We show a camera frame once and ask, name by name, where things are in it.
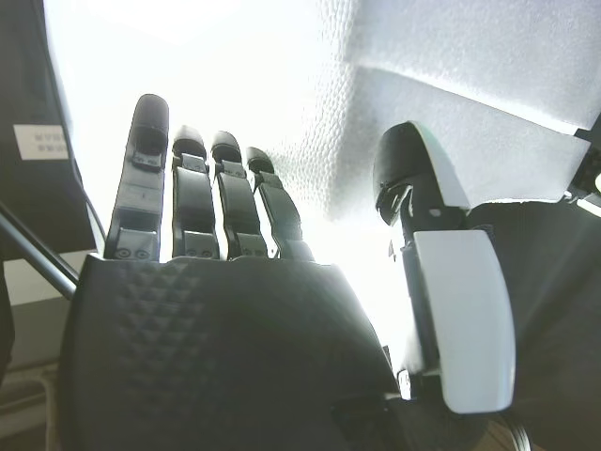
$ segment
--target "sticker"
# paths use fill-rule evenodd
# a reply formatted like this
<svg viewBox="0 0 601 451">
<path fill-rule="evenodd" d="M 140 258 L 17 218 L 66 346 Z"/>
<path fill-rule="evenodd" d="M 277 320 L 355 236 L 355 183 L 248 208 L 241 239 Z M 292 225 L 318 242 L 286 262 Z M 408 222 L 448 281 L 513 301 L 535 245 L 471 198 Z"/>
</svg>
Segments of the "sticker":
<svg viewBox="0 0 601 451">
<path fill-rule="evenodd" d="M 13 125 L 23 160 L 67 160 L 67 144 L 60 125 Z"/>
</svg>

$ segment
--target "textured white sheet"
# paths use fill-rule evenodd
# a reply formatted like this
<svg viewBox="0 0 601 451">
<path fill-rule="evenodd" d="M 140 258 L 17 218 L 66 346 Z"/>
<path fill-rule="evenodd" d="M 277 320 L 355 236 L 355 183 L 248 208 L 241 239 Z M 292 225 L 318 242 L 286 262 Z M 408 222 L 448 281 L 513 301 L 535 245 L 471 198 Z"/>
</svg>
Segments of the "textured white sheet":
<svg viewBox="0 0 601 451">
<path fill-rule="evenodd" d="M 224 129 L 267 151 L 307 240 L 343 266 L 384 342 L 399 341 L 408 310 L 372 206 L 379 136 L 419 121 L 448 152 L 472 205 L 557 200 L 587 143 L 532 122 L 572 131 L 601 109 L 593 0 L 45 7 L 76 156 L 105 227 L 133 107 L 140 95 L 159 94 L 173 131 L 187 123 L 209 143 Z"/>
</svg>

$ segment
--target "robotic hand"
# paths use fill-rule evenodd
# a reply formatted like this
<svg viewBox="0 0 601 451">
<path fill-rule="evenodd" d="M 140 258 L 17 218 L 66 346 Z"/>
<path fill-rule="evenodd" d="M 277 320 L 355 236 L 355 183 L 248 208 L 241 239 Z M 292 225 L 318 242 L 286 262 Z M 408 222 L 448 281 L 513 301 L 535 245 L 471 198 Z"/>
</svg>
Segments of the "robotic hand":
<svg viewBox="0 0 601 451">
<path fill-rule="evenodd" d="M 267 155 L 194 129 L 173 145 L 173 259 L 160 263 L 168 108 L 136 106 L 104 256 L 89 256 L 59 366 L 66 451 L 406 449 L 399 387 L 344 276 L 312 260 Z M 412 124 L 375 165 L 425 370 L 455 412 L 505 408 L 515 343 L 485 232 L 442 201 Z"/>
</svg>

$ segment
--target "cable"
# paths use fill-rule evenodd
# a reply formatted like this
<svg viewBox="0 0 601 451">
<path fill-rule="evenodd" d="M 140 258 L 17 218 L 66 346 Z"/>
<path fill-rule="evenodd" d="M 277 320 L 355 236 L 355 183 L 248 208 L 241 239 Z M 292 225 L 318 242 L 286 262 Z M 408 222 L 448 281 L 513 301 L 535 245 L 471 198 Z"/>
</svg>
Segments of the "cable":
<svg viewBox="0 0 601 451">
<path fill-rule="evenodd" d="M 100 222 L 100 217 L 98 215 L 98 213 L 96 212 L 96 209 L 94 208 L 94 206 L 92 205 L 92 202 L 90 201 L 89 196 L 87 195 L 87 192 L 85 191 L 84 188 L 84 183 L 82 181 L 82 175 L 79 172 L 79 167 L 77 166 L 77 162 L 75 161 L 75 153 L 73 152 L 73 147 L 71 145 L 71 140 L 70 140 L 70 136 L 69 136 L 69 129 L 67 127 L 67 119 L 65 118 L 65 112 L 63 110 L 61 101 L 60 101 L 60 94 L 58 92 L 58 82 L 56 80 L 56 74 L 54 72 L 54 65 L 53 65 L 53 61 L 52 58 L 50 56 L 50 46 L 48 44 L 48 39 L 45 33 L 46 30 L 46 25 L 45 25 L 45 20 L 44 20 L 44 11 L 43 11 L 43 7 L 39 7 L 39 5 L 43 5 L 42 2 L 32 2 L 33 8 L 36 10 L 36 15 L 38 16 L 38 32 L 39 32 L 39 37 L 41 38 L 41 41 L 45 43 L 45 45 L 43 45 L 44 48 L 44 57 L 46 59 L 46 64 L 48 66 L 48 72 L 50 75 L 50 81 L 51 81 L 51 85 L 52 85 L 52 92 L 54 95 L 54 100 L 56 102 L 56 106 L 58 108 L 58 115 L 59 115 L 59 119 L 60 119 L 60 125 L 63 128 L 63 134 L 65 136 L 65 144 L 67 145 L 67 153 L 69 154 L 69 161 L 71 164 L 71 170 L 73 172 L 73 176 L 75 178 L 75 182 L 77 183 L 80 191 L 82 192 L 82 195 L 84 196 L 84 201 L 85 204 L 87 205 L 87 207 L 89 208 L 90 212 L 92 213 L 92 217 L 94 218 L 94 222 L 96 223 L 96 226 L 98 227 L 100 234 L 102 235 L 102 239 L 104 241 L 106 241 L 106 233 L 104 232 L 104 228 L 102 227 L 102 223 Z"/>
</svg>

